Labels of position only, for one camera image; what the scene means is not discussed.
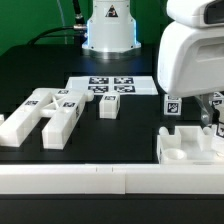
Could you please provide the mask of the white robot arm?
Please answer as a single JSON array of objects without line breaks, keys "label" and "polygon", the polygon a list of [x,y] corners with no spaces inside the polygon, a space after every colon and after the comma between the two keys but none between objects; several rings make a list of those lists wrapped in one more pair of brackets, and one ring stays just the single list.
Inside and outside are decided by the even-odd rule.
[{"label": "white robot arm", "polygon": [[168,0],[166,11],[173,22],[160,41],[158,83],[170,96],[194,96],[210,125],[209,100],[224,91],[224,0]]}]

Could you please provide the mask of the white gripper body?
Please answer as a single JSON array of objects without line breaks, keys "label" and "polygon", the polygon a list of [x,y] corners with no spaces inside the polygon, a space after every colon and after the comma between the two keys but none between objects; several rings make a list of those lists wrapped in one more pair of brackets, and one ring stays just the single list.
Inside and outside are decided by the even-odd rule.
[{"label": "white gripper body", "polygon": [[175,97],[224,91],[224,28],[168,25],[160,42],[157,80]]}]

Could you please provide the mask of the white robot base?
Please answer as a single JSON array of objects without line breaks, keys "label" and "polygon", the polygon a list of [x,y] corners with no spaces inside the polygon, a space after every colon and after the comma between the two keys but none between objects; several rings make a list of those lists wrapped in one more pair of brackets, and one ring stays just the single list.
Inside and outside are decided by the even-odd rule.
[{"label": "white robot base", "polygon": [[84,55],[100,59],[121,59],[140,53],[130,0],[93,0],[82,49]]}]

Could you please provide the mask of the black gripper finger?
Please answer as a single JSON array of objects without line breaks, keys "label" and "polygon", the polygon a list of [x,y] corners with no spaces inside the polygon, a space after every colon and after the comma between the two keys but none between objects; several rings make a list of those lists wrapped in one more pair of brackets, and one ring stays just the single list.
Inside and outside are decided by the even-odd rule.
[{"label": "black gripper finger", "polygon": [[210,105],[210,94],[198,95],[196,100],[201,108],[201,121],[206,126],[212,125],[214,110]]}]

